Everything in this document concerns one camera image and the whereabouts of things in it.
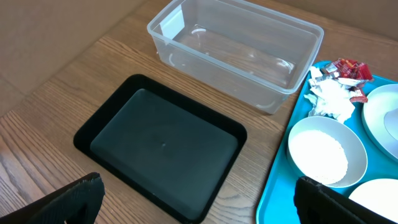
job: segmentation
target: black object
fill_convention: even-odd
[[[129,77],[74,138],[182,223],[204,219],[245,141],[241,124],[143,75]]]
[[[92,224],[105,195],[104,183],[90,173],[5,217],[0,224]]]
[[[294,205],[301,224],[394,224],[309,177],[297,181]]]

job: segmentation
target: white cup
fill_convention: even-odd
[[[386,113],[384,116],[384,126],[388,133],[398,141],[398,108]]]

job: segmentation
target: sticker on container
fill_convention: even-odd
[[[164,37],[173,39],[185,27],[181,5],[177,6],[166,18],[160,22]]]

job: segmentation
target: white powder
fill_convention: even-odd
[[[321,131],[296,135],[290,153],[301,171],[319,183],[334,184],[347,173],[348,161],[341,144]]]

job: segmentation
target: blue tray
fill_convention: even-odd
[[[318,62],[314,66],[323,67],[328,63],[330,62]],[[394,81],[375,75],[373,77],[374,81],[372,83],[367,83],[363,88],[365,94],[370,93],[379,86],[395,83]],[[298,97],[292,117],[290,118],[282,143],[280,144],[275,161],[272,165],[264,193],[257,208],[257,224],[300,223],[297,210],[293,203],[295,183],[299,176],[293,172],[293,169],[287,162],[286,148],[287,139],[294,124],[306,118],[308,112],[312,109],[312,104],[304,98],[304,94],[310,93],[307,81],[308,78],[309,76]],[[388,158],[373,144],[362,124],[361,114],[363,105],[361,103],[355,103],[354,105],[354,113],[352,117],[345,122],[345,125],[358,135],[365,146],[368,154],[368,169],[365,176],[358,184],[347,188],[333,189],[346,197],[363,182],[379,178],[398,179],[398,162],[394,162],[392,159]]]

